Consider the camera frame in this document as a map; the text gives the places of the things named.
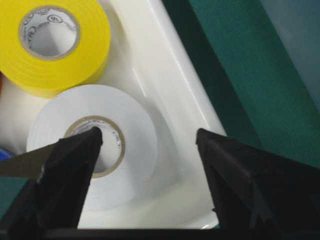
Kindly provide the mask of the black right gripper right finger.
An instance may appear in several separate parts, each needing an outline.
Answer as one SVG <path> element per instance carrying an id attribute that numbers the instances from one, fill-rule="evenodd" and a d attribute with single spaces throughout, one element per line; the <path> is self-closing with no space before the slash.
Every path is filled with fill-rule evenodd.
<path id="1" fill-rule="evenodd" d="M 200 128 L 196 145 L 219 229 L 250 240 L 320 237 L 320 170 Z"/>

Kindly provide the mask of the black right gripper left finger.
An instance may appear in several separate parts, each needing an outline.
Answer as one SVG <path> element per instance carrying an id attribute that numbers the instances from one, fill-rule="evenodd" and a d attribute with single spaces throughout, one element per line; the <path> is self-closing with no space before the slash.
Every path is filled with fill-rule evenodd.
<path id="1" fill-rule="evenodd" d="M 100 128 L 3 160 L 1 177 L 27 181 L 0 220 L 2 240 L 41 240 L 76 228 L 103 144 Z"/>

